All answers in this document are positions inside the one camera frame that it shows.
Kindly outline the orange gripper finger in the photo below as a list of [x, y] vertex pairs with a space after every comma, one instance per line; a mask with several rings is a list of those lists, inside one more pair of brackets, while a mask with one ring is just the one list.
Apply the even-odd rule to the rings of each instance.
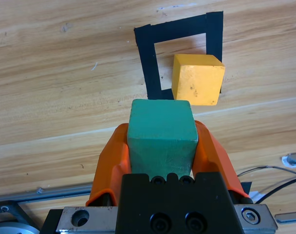
[[127, 132], [127, 123], [119, 125], [102, 150], [86, 206], [118, 205], [122, 177], [131, 173]]
[[244, 191], [226, 150], [203, 123], [195, 121], [195, 126], [198, 132], [198, 144], [192, 164], [193, 175], [219, 172], [236, 203], [252, 204], [253, 201]]

